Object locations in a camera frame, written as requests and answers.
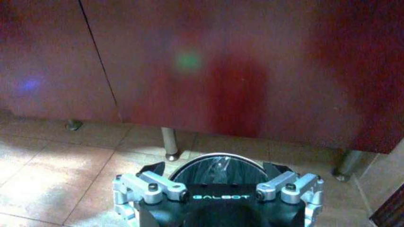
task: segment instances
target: silver metal bracket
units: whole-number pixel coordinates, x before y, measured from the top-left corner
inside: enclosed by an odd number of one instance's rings
[[[167,180],[162,176],[154,174],[151,171],[141,173],[139,179],[142,179],[147,183],[155,183],[169,200],[186,201],[189,199],[186,186],[182,183],[175,183]]]
[[[151,171],[139,175],[122,174],[113,180],[114,211],[130,227],[139,226],[139,212],[133,203],[141,200],[146,204],[157,204],[162,200],[162,193],[171,201],[186,201],[189,193],[182,183],[175,183]]]
[[[314,225],[315,216],[322,211],[323,181],[314,174],[305,174],[294,183],[281,188],[281,200],[290,204],[305,202],[305,227]]]
[[[285,171],[275,178],[265,183],[257,184],[255,197],[259,201],[270,201],[275,198],[275,193],[281,190],[286,183],[295,181],[297,174]]]

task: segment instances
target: tile grout line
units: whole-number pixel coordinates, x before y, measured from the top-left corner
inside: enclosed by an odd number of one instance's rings
[[[45,149],[45,147],[49,145],[49,141],[45,140],[47,143],[43,145],[43,147],[37,151],[37,153],[31,156],[31,158],[21,165],[17,171],[10,175],[10,177],[6,178],[6,180],[0,185],[0,188],[5,185],[5,183],[18,174],[19,170],[26,166],[26,164],[31,161],[31,159],[41,153]]]
[[[370,163],[367,164],[365,171],[361,173],[358,179],[361,179],[362,176],[367,173],[367,170],[370,169],[373,163],[374,163],[375,160],[378,159],[378,156],[379,156],[379,153],[377,153],[375,156],[373,157],[373,159],[371,159]]]
[[[18,215],[14,215],[14,214],[7,214],[7,213],[2,213],[2,212],[0,212],[0,214],[7,215],[7,216],[13,216],[13,217],[17,217],[17,218],[23,218],[23,219],[27,219],[27,220],[31,220],[31,221],[43,222],[43,223],[53,224],[53,225],[57,225],[57,226],[61,226],[61,224],[57,224],[57,223],[53,223],[53,222],[49,222],[49,221],[42,221],[42,220],[38,220],[38,219],[34,219],[34,218],[27,218],[27,217],[18,216]]]
[[[19,135],[9,135],[9,134],[3,134],[3,133],[0,133],[0,135],[13,136],[13,137],[23,138],[23,139],[45,140],[45,141],[57,142],[57,143],[66,143],[66,144],[79,145],[79,143],[70,143],[70,142],[65,142],[65,141],[59,141],[59,140],[51,140],[51,139],[46,139],[46,138],[37,138],[37,137],[19,136]]]
[[[81,200],[82,200],[82,198],[83,198],[83,196],[85,196],[85,194],[86,194],[86,192],[87,192],[87,190],[89,190],[89,188],[90,188],[90,186],[91,186],[93,183],[94,183],[94,180],[95,180],[97,177],[99,176],[99,173],[101,173],[101,171],[103,170],[103,168],[105,168],[105,166],[106,166],[106,163],[109,162],[109,160],[110,160],[110,158],[111,158],[111,156],[113,156],[114,153],[115,153],[115,150],[113,150],[113,152],[111,152],[111,154],[110,154],[110,156],[109,156],[106,162],[105,162],[103,165],[102,165],[102,168],[99,169],[98,173],[95,174],[93,181],[90,182],[89,186],[86,187],[86,189],[85,189],[85,191],[83,191],[83,193],[82,193],[82,196],[81,196],[81,198],[78,199],[78,201],[77,201],[77,203],[75,203],[73,209],[70,210],[67,217],[63,219],[61,225],[63,225],[65,222],[66,222],[66,220],[69,219],[70,214],[73,213],[74,209],[77,208],[78,203],[81,202]]]
[[[370,214],[371,214],[370,204],[367,202],[367,198],[366,198],[365,192],[363,192],[363,190],[362,190],[362,188],[359,186],[359,183],[358,183],[358,180],[357,180],[357,177],[355,177],[354,174],[351,174],[351,179],[353,179],[354,185],[355,185],[355,187],[358,189],[358,194],[359,194],[361,200],[362,200],[362,202],[365,204],[365,207],[366,207],[367,216],[370,216]]]

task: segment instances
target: robotic hand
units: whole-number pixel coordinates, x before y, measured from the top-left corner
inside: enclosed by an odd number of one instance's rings
[[[314,225],[323,181],[225,153],[197,157],[166,179],[163,162],[113,180],[114,211],[130,227]]]

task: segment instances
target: dark red cabinet door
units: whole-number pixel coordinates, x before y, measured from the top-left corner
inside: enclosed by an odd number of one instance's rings
[[[82,1],[122,120],[387,153],[398,1]]]
[[[78,1],[0,3],[0,102],[17,115],[118,121]]]

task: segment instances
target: green light spot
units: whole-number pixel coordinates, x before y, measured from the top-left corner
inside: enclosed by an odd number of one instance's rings
[[[195,52],[182,52],[175,56],[175,69],[179,72],[195,72],[201,65],[201,56]]]

